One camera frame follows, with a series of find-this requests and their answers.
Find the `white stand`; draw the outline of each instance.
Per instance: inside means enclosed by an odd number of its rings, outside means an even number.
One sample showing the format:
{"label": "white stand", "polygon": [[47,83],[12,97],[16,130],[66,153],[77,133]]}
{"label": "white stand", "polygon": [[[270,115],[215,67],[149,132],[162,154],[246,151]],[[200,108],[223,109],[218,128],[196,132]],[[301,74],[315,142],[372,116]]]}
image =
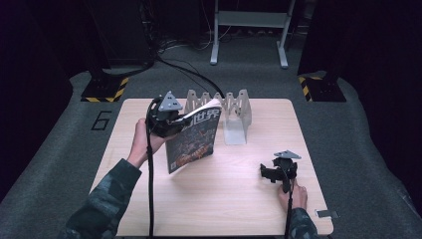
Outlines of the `white stand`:
{"label": "white stand", "polygon": [[[249,103],[248,92],[241,90],[235,99],[232,93],[227,93],[225,99],[220,94],[214,96],[220,100],[224,110],[224,139],[226,144],[246,144],[248,127],[252,123],[252,110]],[[202,107],[211,101],[209,93],[203,93],[198,99],[193,90],[189,90],[186,98],[185,114]]]}
{"label": "white stand", "polygon": [[286,57],[285,43],[292,19],[293,8],[296,0],[291,0],[287,13],[264,13],[264,12],[238,12],[219,11],[218,0],[215,0],[214,12],[214,44],[211,53],[211,65],[217,65],[219,38],[218,26],[251,26],[283,28],[282,38],[277,41],[280,65],[283,69],[289,67]]}

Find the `table top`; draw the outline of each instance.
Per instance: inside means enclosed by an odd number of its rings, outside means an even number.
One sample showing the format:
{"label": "table top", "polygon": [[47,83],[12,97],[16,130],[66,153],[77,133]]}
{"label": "table top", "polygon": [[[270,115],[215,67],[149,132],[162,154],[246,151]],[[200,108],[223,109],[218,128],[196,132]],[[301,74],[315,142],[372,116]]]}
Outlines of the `table top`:
{"label": "table top", "polygon": [[[111,133],[93,188],[127,158],[138,119],[145,118],[150,99],[124,101]],[[252,124],[247,144],[226,145],[223,119],[217,129],[214,153],[169,174],[165,146],[154,155],[154,235],[246,236],[284,235],[286,213],[277,198],[281,182],[261,177],[260,164],[273,168],[275,152],[290,150],[302,159],[297,181],[309,195],[308,214],[318,234],[333,230],[330,218],[315,210],[326,204],[295,110],[289,100],[250,99]],[[149,229],[148,167],[118,227],[118,236],[146,236]]]}

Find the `hazard stripe marking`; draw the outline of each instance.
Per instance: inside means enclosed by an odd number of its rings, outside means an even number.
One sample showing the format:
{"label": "hazard stripe marking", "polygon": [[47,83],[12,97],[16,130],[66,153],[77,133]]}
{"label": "hazard stripe marking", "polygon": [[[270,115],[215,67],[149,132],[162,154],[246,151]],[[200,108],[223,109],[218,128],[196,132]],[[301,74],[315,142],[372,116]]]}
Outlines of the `hazard stripe marking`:
{"label": "hazard stripe marking", "polygon": [[[320,77],[311,77],[311,79],[322,80],[322,78]],[[304,92],[307,102],[313,102],[313,98],[307,86],[307,79],[305,77],[299,77],[299,82],[301,83],[302,91]]]}
{"label": "hazard stripe marking", "polygon": [[128,81],[129,81],[129,78],[125,78],[121,81],[120,86],[118,87],[118,91],[117,93],[115,93],[113,98],[81,98],[81,102],[91,102],[91,103],[118,102],[118,100],[120,100],[120,97],[123,95],[124,88],[126,87]]}

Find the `cable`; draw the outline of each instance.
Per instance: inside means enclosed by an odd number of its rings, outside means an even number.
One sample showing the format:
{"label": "cable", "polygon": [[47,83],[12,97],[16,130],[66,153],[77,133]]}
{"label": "cable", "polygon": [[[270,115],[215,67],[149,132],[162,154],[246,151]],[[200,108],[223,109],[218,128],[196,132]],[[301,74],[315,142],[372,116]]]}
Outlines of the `cable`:
{"label": "cable", "polygon": [[187,78],[189,78],[192,82],[194,82],[196,85],[198,85],[200,88],[202,88],[205,92],[209,92],[201,84],[199,84],[198,82],[196,82],[193,78],[191,78],[189,75],[187,75],[186,73],[184,73],[182,70],[180,70],[180,69],[176,69],[176,70],[179,71],[181,74],[185,75]]}
{"label": "cable", "polygon": [[210,25],[210,22],[208,21],[207,13],[205,12],[205,7],[204,7],[204,1],[203,0],[201,0],[201,5],[202,5],[202,11],[204,12],[205,20],[207,21],[208,31],[210,33],[209,34],[210,37],[209,37],[209,41],[205,45],[205,47],[203,47],[203,48],[195,48],[196,50],[200,50],[200,51],[206,49],[213,42],[212,41],[212,33],[211,33],[211,25]]}
{"label": "cable", "polygon": [[[237,11],[237,10],[239,10],[239,0],[238,0],[238,1],[237,1],[237,3],[236,3],[236,10],[235,10],[235,11]],[[221,35],[221,37],[219,37],[219,38],[218,38],[218,40],[220,40],[220,39],[222,39],[224,36],[226,36],[226,34],[229,32],[230,28],[232,28],[232,26],[229,26],[229,28],[226,30],[226,32],[225,32],[225,33],[223,33],[223,35]]]}
{"label": "cable", "polygon": [[153,238],[154,232],[154,192],[153,192],[153,181],[154,181],[154,163],[153,163],[153,153],[152,153],[152,146],[151,146],[151,132],[152,128],[149,127],[149,112],[154,104],[158,103],[160,98],[155,98],[152,100],[151,104],[149,104],[148,110],[146,111],[146,155],[148,157],[148,201],[149,201],[149,239]]}
{"label": "cable", "polygon": [[170,50],[170,49],[173,49],[173,48],[178,48],[178,47],[190,47],[190,45],[188,45],[188,44],[174,45],[174,46],[165,48],[164,50],[162,50],[163,52],[160,52],[160,53],[162,54],[167,50]]}
{"label": "cable", "polygon": [[292,202],[293,202],[293,190],[295,189],[295,179],[292,179],[292,188],[289,190],[289,207],[288,207],[288,215],[286,219],[286,229],[285,229],[285,238],[289,238],[290,233],[290,223],[292,219]]}
{"label": "cable", "polygon": [[198,70],[197,70],[194,66],[192,66],[192,64],[190,64],[190,63],[188,63],[188,62],[186,62],[186,61],[183,61],[183,60],[178,60],[178,59],[172,59],[172,58],[161,58],[161,60],[165,60],[165,61],[175,61],[175,62],[185,63],[185,64],[189,65],[189,67],[191,67],[193,70],[195,70],[195,72],[196,72],[197,74],[200,74],[200,73],[198,72]]}
{"label": "cable", "polygon": [[211,86],[214,88],[214,90],[220,94],[221,98],[223,98],[223,99],[224,99],[224,94],[223,94],[223,92],[220,90],[220,88],[219,88],[217,85],[215,85],[215,84],[214,84],[211,80],[209,80],[208,78],[206,78],[206,77],[202,76],[201,74],[197,74],[197,73],[195,73],[195,72],[192,72],[192,71],[190,71],[190,70],[188,70],[188,69],[186,69],[186,68],[182,68],[182,67],[179,67],[179,66],[177,66],[177,65],[173,65],[173,64],[171,64],[171,63],[167,63],[167,62],[163,61],[163,60],[162,60],[160,57],[158,57],[158,56],[156,56],[156,58],[155,58],[155,59],[156,59],[156,61],[161,62],[161,63],[163,63],[163,64],[165,64],[165,65],[167,65],[167,66],[169,66],[169,67],[172,67],[172,68],[175,68],[175,69],[179,69],[179,70],[181,70],[181,71],[184,71],[184,72],[186,72],[186,73],[189,73],[189,74],[192,74],[192,75],[194,75],[194,76],[196,76],[196,77],[199,77],[200,79],[204,80],[204,81],[205,81],[205,82],[207,82],[209,85],[211,85]]}

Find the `magazine cover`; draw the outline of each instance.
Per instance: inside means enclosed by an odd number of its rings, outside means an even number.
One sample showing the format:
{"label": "magazine cover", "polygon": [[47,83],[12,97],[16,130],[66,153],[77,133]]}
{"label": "magazine cover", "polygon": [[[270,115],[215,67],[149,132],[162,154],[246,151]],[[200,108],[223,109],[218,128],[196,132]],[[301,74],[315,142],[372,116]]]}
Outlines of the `magazine cover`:
{"label": "magazine cover", "polygon": [[220,115],[220,102],[214,99],[185,116],[191,118],[190,125],[165,144],[169,173],[213,153]]}

